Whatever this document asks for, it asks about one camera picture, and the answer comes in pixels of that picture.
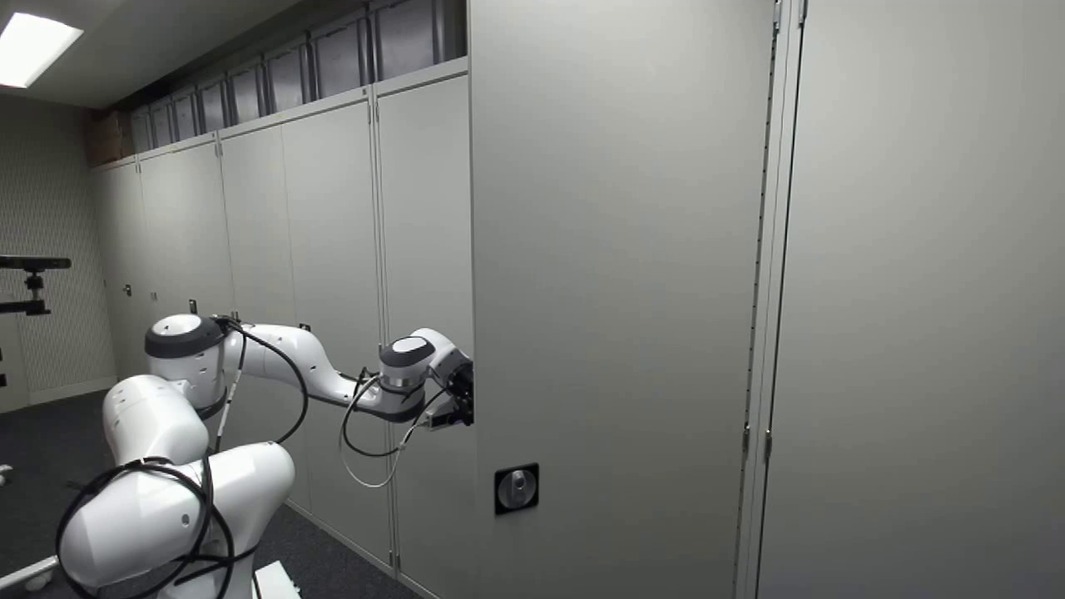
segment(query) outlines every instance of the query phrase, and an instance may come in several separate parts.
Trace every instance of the ceiling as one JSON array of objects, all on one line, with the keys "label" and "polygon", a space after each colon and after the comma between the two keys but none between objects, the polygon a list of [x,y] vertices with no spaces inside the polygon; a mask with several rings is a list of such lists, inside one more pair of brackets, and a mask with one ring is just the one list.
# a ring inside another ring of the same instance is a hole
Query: ceiling
[{"label": "ceiling", "polygon": [[82,31],[48,74],[30,90],[0,88],[0,99],[104,110],[296,3],[298,0],[0,0],[0,27],[6,27],[8,12],[25,11]]}]

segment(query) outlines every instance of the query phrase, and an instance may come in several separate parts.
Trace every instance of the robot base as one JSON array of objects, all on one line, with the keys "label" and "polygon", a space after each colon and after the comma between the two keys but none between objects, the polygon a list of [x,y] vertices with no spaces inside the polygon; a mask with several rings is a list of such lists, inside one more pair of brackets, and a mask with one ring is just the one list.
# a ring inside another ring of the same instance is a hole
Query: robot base
[{"label": "robot base", "polygon": [[[298,599],[298,590],[294,585],[286,566],[270,564],[254,572],[254,558],[256,555],[246,555],[231,566],[226,599]],[[220,581],[224,576],[210,572],[200,580],[187,580],[183,585],[166,585],[155,599],[206,599],[220,593]]]}]

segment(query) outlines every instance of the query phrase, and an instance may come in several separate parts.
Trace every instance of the door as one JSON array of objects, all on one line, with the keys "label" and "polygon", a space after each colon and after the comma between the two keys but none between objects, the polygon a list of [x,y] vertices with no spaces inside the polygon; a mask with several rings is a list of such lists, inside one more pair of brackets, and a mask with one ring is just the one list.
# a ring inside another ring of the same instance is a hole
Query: door
[{"label": "door", "polygon": [[118,375],[132,375],[146,369],[142,328],[149,324],[140,168],[118,162],[101,169],[93,184],[117,369]]},{"label": "door", "polygon": [[763,599],[1065,596],[1062,23],[813,0]]},{"label": "door", "polygon": [[[296,324],[286,231],[281,133],[254,130],[224,140],[224,185],[240,321]],[[298,416],[298,389],[241,375],[226,440],[276,440]]]},{"label": "door", "polygon": [[[286,176],[286,231],[294,255],[294,309],[312,326],[338,373],[375,367],[379,285],[375,214],[368,180],[365,104],[321,110],[278,128]],[[362,555],[385,564],[393,552],[390,493],[368,493],[350,480],[382,480],[382,461],[365,461],[338,446],[342,408],[309,408],[296,457],[296,506]],[[362,446],[382,446],[382,423],[352,416],[350,433]]]},{"label": "door", "polygon": [[771,3],[478,0],[468,39],[478,596],[725,599]]},{"label": "door", "polygon": [[154,317],[229,313],[229,231],[214,142],[142,160],[142,260]]},{"label": "door", "polygon": [[[379,214],[390,338],[433,326],[471,348],[468,81],[379,95]],[[396,480],[401,572],[475,596],[475,436],[420,433]]]}]

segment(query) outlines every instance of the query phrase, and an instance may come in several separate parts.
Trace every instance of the gray wall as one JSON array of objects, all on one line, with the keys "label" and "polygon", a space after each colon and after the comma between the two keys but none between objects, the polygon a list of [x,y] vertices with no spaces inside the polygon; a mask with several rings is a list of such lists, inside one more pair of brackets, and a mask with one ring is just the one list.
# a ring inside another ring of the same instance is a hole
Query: gray wall
[{"label": "gray wall", "polygon": [[[482,596],[733,596],[771,3],[471,8]],[[492,518],[495,467],[542,506]]]},{"label": "gray wall", "polygon": [[[0,253],[72,260],[42,275],[54,317],[0,317],[0,413],[104,389],[114,348],[76,110],[0,106]],[[24,300],[24,278],[0,268],[0,303]]]},{"label": "gray wall", "polygon": [[[122,373],[142,369],[142,326],[188,300],[201,313],[305,324],[342,373],[372,367],[379,342],[414,326],[471,345],[463,60],[129,156],[95,169],[95,194]],[[276,440],[296,413],[296,384],[241,375],[226,446]],[[368,493],[347,467],[362,480],[385,467],[350,457],[338,418],[342,408],[312,405],[290,440],[290,504],[382,568],[400,555],[401,581],[471,596],[471,428],[423,428],[396,487]],[[350,428],[360,446],[401,433],[368,416]]]},{"label": "gray wall", "polygon": [[1062,23],[813,3],[763,599],[1065,596]]}]

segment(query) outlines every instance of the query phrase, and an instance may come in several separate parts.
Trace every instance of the window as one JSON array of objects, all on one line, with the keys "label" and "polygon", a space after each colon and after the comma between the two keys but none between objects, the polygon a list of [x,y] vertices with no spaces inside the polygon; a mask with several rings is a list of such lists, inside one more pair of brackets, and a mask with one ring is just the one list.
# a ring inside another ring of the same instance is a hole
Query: window
[{"label": "window", "polygon": [[362,55],[362,27],[365,19],[352,19],[338,31],[321,31],[312,38],[319,95],[355,90],[368,81],[365,55]]},{"label": "window", "polygon": [[437,0],[396,0],[375,11],[375,77],[437,64]]},{"label": "window", "polygon": [[178,94],[174,99],[174,123],[176,123],[176,140],[188,140],[201,133],[197,94]]},{"label": "window", "polygon": [[258,64],[237,70],[229,88],[231,88],[231,115],[237,123],[264,115],[264,77]]},{"label": "window", "polygon": [[226,128],[226,94],[224,81],[200,88],[200,110],[201,110],[201,130],[224,130]]},{"label": "window", "polygon": [[166,146],[174,142],[174,104],[169,99],[158,99],[154,104],[154,133],[155,133],[155,146]]},{"label": "window", "polygon": [[270,68],[270,106],[272,110],[290,110],[290,106],[298,106],[309,94],[305,94],[305,49],[301,42],[298,48],[290,48],[281,53],[272,53],[267,60]]},{"label": "window", "polygon": [[137,153],[146,153],[155,146],[154,113],[146,106],[129,113],[129,136]]}]

